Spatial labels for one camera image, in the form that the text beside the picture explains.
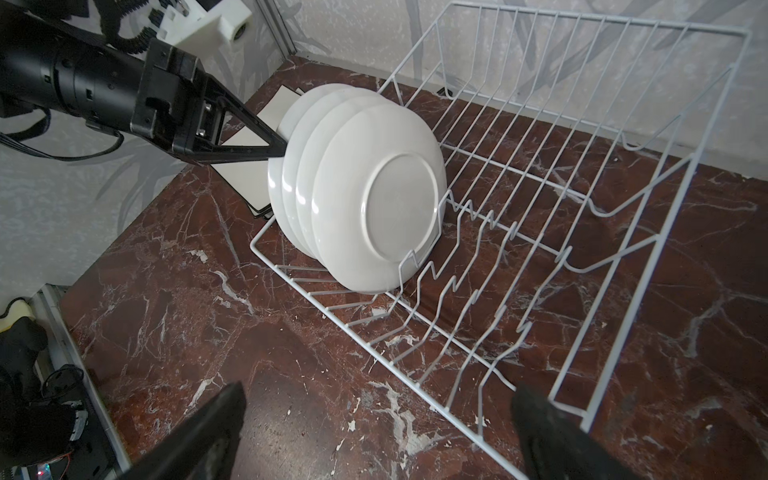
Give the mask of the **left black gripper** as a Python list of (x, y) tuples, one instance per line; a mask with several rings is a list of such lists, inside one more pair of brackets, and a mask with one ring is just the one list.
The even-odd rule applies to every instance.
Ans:
[[(35, 17), (4, 17), (1, 115), (36, 109), (82, 118), (113, 136), (132, 134), (194, 165), (268, 161), (287, 149), (280, 134), (183, 50), (154, 40), (140, 60), (86, 33)], [(267, 145), (221, 145), (227, 116)], [(199, 123), (206, 144), (195, 144)]]

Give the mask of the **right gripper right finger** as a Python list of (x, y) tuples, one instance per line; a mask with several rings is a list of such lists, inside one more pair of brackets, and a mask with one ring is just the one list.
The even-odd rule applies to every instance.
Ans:
[(511, 401), (525, 474), (530, 479), (635, 479), (545, 396), (520, 385)]

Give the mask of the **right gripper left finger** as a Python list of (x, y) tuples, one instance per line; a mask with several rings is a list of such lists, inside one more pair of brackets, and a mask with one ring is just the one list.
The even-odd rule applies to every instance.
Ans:
[(243, 385), (226, 385), (121, 477), (229, 479), (246, 407)]

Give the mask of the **square white plate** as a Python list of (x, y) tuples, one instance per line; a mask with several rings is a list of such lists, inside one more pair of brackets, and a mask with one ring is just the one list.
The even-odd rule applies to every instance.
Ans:
[[(281, 86), (272, 99), (257, 113), (257, 117), (276, 130), (284, 115), (301, 94), (301, 90), (296, 92)], [(243, 199), (254, 216), (268, 213), (270, 202), (267, 161), (214, 164), (213, 168)]]

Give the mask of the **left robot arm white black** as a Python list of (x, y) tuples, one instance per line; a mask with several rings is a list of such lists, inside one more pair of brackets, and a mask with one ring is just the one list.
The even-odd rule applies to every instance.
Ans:
[(202, 64), (241, 42), (252, 18), (241, 1), (3, 2), (1, 115), (42, 116), (2, 145), (41, 157), (31, 140), (60, 112), (194, 165), (282, 156), (283, 135)]

